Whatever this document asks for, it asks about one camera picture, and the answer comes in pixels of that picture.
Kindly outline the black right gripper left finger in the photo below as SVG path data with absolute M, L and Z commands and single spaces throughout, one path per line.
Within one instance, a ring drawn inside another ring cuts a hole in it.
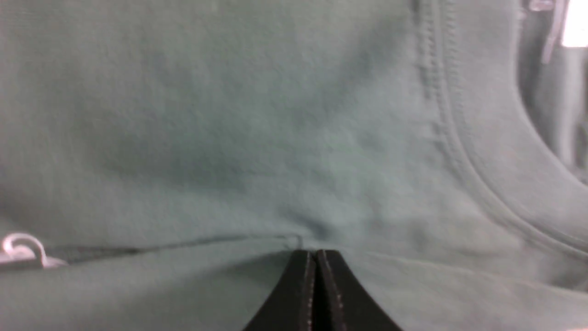
M 311 252 L 293 251 L 277 285 L 244 329 L 313 330 L 316 274 L 317 264 Z

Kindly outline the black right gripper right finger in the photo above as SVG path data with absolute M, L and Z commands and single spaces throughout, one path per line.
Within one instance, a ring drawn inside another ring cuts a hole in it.
M 400 331 L 336 250 L 316 252 L 317 331 Z

